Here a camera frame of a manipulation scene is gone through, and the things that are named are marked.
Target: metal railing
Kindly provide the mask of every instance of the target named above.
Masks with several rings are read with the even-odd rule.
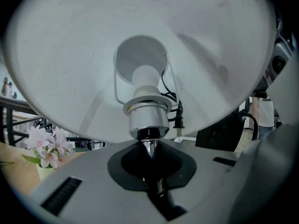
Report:
[[[4,108],[6,108],[6,124],[5,125],[3,124]],[[14,122],[13,111],[38,115],[28,105],[28,103],[26,101],[0,96],[0,114],[2,114],[2,117],[0,118],[0,142],[5,143],[4,129],[7,129],[8,144],[11,146],[15,146],[17,142],[21,141],[24,138],[28,138],[29,137],[28,133],[15,131],[13,129],[13,127],[17,126],[17,125],[28,123],[31,121],[39,121],[41,128],[45,128],[47,132],[52,133],[52,123],[48,122],[46,118],[44,118],[42,116],[37,116],[37,117],[31,118],[31,119]],[[14,136],[20,136],[20,138],[15,140]],[[66,139],[68,141],[92,141],[90,139],[86,139],[86,138],[82,138],[82,137],[66,137]]]

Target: lamp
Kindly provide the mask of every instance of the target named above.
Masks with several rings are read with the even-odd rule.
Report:
[[[166,69],[164,80],[175,92],[165,68],[171,63],[187,135],[222,119],[253,91],[275,33],[266,0],[24,0],[4,49],[11,77],[37,112],[80,136],[121,142],[131,136],[113,95],[114,56],[129,38],[157,41],[142,55],[160,54],[150,58],[164,63],[155,68],[160,76]],[[135,91],[125,70],[116,72],[124,103]],[[161,82],[158,89],[166,92]],[[177,135],[172,126],[168,139]]]

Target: wire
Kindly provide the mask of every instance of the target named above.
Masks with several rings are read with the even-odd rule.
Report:
[[[249,118],[253,119],[253,134],[252,134],[252,139],[251,140],[257,140],[257,133],[258,133],[258,125],[256,119],[253,117],[252,114],[245,113],[245,112],[239,112],[239,111],[234,111],[232,112],[233,114],[240,115],[240,116],[246,116]]]
[[[161,74],[161,79],[162,79],[162,83],[165,87],[165,89],[167,90],[167,93],[161,93],[161,95],[173,100],[174,102],[177,102],[177,95],[174,92],[171,92],[168,87],[165,85],[164,79],[163,79],[163,75],[164,75],[165,70],[163,70],[162,74]],[[179,118],[182,117],[183,115],[183,106],[182,106],[182,102],[179,101],[178,103],[178,107],[176,109],[172,109],[170,112],[176,112],[176,116],[174,118],[168,119],[169,122],[178,120]]]

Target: power cord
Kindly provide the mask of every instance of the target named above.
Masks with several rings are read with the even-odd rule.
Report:
[[[251,140],[257,140],[257,133],[258,133],[258,125],[256,119],[253,117],[252,114],[240,112],[240,111],[234,111],[233,114],[240,115],[240,116],[246,116],[253,119],[253,134]]]
[[[165,70],[163,70],[162,74],[161,74],[161,79],[163,82],[163,85],[165,87],[165,89],[167,90],[167,93],[161,93],[161,95],[166,96],[167,98],[173,100],[174,102],[177,101],[177,95],[174,92],[171,92],[168,87],[165,85],[165,82],[163,80],[163,75],[164,75]],[[184,128],[183,126],[183,106],[182,106],[182,102],[179,101],[178,107],[176,109],[171,110],[170,112],[176,112],[176,116],[174,118],[168,119],[169,122],[175,121],[175,126],[174,128]]]

